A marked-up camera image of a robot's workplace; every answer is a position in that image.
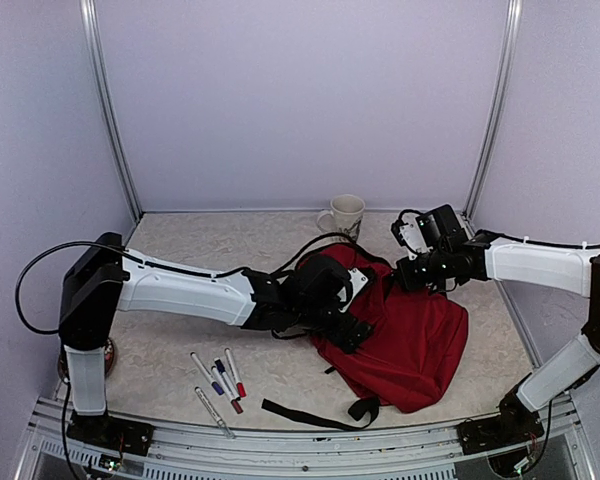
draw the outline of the aluminum frame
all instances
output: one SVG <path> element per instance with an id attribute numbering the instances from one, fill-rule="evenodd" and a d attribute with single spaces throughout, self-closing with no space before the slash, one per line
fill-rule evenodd
<path id="1" fill-rule="evenodd" d="M 507 88 L 509 86 L 509 77 L 511 76 L 511 68 L 513 66 L 513 57 L 518 39 L 521 15 L 522 0 L 509 0 L 504 41 L 500 54 L 500 65 L 498 67 L 498 76 L 496 79 L 493 101 L 491 103 L 491 110 L 489 111 L 487 130 L 484 139 L 482 140 L 478 166 L 473 181 L 471 182 L 471 188 L 469 189 L 469 195 L 464 207 L 464 214 L 469 219 L 473 218 L 476 212 L 480 195 L 484 189 L 489 164 L 491 163 L 493 147 L 500 127 L 500 118 L 502 117 L 507 97 Z"/>
<path id="2" fill-rule="evenodd" d="M 62 402 L 44 398 L 38 401 L 22 442 L 14 480 L 29 480 L 41 454 L 64 458 L 58 448 L 61 413 Z M 547 409 L 539 413 L 546 423 Z M 362 432 L 234 429 L 237 438 L 228 440 L 217 427 L 115 415 L 148 421 L 156 427 L 147 457 L 125 455 L 130 471 L 118 472 L 122 478 L 150 480 L 159 475 L 165 479 L 373 480 L 411 475 L 420 480 L 436 478 L 425 473 L 437 472 L 440 476 L 442 472 L 453 472 L 458 462 L 487 456 L 462 454 L 455 428 L 461 420 Z M 553 406 L 551 437 L 565 435 L 569 444 L 575 445 L 571 461 L 579 480 L 594 480 L 586 461 L 588 450 L 581 443 L 581 430 L 570 397 L 558 397 Z M 72 460 L 83 466 L 101 454 L 117 454 L 73 440 L 68 443 Z M 488 455 L 514 448 L 494 450 Z"/>
<path id="3" fill-rule="evenodd" d="M 144 213 L 138 193 L 133 183 L 129 164 L 122 148 L 122 140 L 118 129 L 109 84 L 107 82 L 107 71 L 105 68 L 102 44 L 100 42 L 100 32 L 98 29 L 98 15 L 96 12 L 95 0 L 80 0 L 80 11 L 82 12 L 82 23 L 87 39 L 87 47 L 91 57 L 91 64 L 96 80 L 100 108 L 107 127 L 107 136 L 113 151 L 114 164 L 118 178 L 122 185 L 122 190 L 129 208 L 129 212 L 134 223 L 137 225 Z"/>

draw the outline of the white wall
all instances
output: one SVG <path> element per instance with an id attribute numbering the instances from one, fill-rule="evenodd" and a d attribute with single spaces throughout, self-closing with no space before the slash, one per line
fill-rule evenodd
<path id="1" fill-rule="evenodd" d="M 527 0 L 519 35 L 476 225 L 600 242 L 600 1 Z M 543 360 L 587 319 L 584 299 L 507 287 Z M 600 372 L 574 398 L 600 466 Z"/>
<path id="2" fill-rule="evenodd" d="M 56 243 L 132 225 L 104 132 L 79 3 L 0 0 L 0 479 L 38 395 L 57 381 L 57 337 L 16 318 L 19 271 Z M 23 301 L 33 324 L 57 327 L 62 277 L 78 254 L 32 272 Z"/>
<path id="3" fill-rule="evenodd" d="M 98 2 L 143 207 L 464 205 L 508 2 Z"/>

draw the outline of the beige surface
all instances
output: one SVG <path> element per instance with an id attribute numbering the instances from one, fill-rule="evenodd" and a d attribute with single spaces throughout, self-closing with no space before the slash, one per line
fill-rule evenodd
<path id="1" fill-rule="evenodd" d="M 392 263 L 405 252 L 389 226 L 396 215 L 367 213 L 360 244 Z M 315 213 L 207 213 L 146 215 L 130 247 L 165 260 L 217 270 L 249 265 L 272 271 L 319 232 Z M 403 426 L 495 411 L 504 393 L 530 371 L 524 347 L 493 283 L 472 282 L 451 294 L 469 310 L 469 341 L 444 398 L 405 415 L 381 409 L 374 427 Z M 351 422 L 346 410 L 355 395 L 306 339 L 274 340 L 268 332 L 244 331 L 219 322 L 155 312 L 118 313 L 111 333 L 118 362 L 107 380 L 112 410 L 197 424 L 212 424 L 194 394 L 202 386 L 227 423 L 256 429 L 310 429 L 260 408 L 269 398 L 288 408 Z M 237 415 L 196 372 L 203 361 L 231 347 L 248 396 Z"/>

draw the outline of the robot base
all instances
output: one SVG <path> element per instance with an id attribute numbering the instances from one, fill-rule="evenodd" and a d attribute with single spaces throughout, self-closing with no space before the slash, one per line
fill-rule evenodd
<path id="1" fill-rule="evenodd" d="M 529 422 L 527 429 L 507 432 L 503 435 L 500 415 L 481 420 L 469 420 L 458 425 L 462 453 L 471 455 L 498 448 L 508 447 L 531 440 L 531 434 L 540 438 L 544 435 L 542 423 Z"/>
<path id="2" fill-rule="evenodd" d="M 462 453 L 471 455 L 540 438 L 544 428 L 538 412 L 530 412 L 517 397 L 516 385 L 500 402 L 500 414 L 458 425 Z"/>
<path id="3" fill-rule="evenodd" d="M 67 437 L 96 447 L 146 457 L 153 437 L 153 425 L 111 417 L 107 413 L 86 417 L 75 412 Z"/>

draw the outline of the black strap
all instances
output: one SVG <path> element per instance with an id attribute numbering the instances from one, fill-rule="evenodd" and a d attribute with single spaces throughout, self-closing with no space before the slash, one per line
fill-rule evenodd
<path id="1" fill-rule="evenodd" d="M 348 413 L 355 421 L 360 421 L 362 417 L 364 417 L 364 414 L 369 412 L 369 423 L 363 427 L 347 425 L 346 423 L 318 417 L 316 415 L 312 415 L 311 413 L 302 412 L 300 410 L 291 410 L 290 408 L 278 405 L 277 403 L 267 400 L 266 398 L 262 401 L 262 409 L 266 410 L 267 412 L 275 413 L 276 415 L 288 418 L 293 422 L 306 423 L 307 425 L 314 425 L 316 427 L 355 432 L 358 430 L 364 430 L 373 422 L 375 422 L 376 418 L 378 418 L 378 414 L 380 413 L 380 399 L 378 397 L 363 398 L 349 407 Z"/>
<path id="2" fill-rule="evenodd" d="M 294 333 L 292 335 L 287 335 L 286 337 L 282 337 L 275 330 L 271 330 L 271 336 L 273 338 L 275 338 L 276 340 L 294 340 L 296 338 L 306 337 L 307 336 L 307 332 Z"/>

